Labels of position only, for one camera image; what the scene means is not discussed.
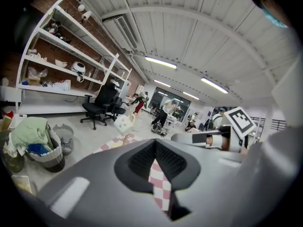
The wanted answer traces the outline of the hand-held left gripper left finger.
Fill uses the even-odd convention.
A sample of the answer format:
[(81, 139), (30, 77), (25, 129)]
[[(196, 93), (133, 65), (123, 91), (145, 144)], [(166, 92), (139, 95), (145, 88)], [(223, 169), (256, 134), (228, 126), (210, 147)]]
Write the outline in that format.
[(155, 140), (91, 154), (39, 192), (39, 211), (52, 227), (170, 227), (153, 197), (149, 172)]

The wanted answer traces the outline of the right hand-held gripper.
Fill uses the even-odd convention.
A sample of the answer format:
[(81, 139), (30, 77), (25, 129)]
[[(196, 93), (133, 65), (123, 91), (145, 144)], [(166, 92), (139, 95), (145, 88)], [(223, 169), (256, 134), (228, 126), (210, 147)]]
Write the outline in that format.
[(220, 126), (209, 131), (176, 133), (171, 140), (197, 147), (217, 148), (222, 150), (222, 138), (230, 139), (230, 152), (240, 153), (249, 144), (249, 134), (254, 131), (256, 124), (242, 107), (236, 107), (224, 112)]

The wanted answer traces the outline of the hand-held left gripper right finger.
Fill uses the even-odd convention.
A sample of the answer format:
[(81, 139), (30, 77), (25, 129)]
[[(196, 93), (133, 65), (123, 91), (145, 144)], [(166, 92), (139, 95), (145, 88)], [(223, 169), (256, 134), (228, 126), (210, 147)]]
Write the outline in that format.
[(170, 140), (155, 141), (156, 160), (171, 184), (169, 227), (229, 227), (233, 180), (243, 156)]

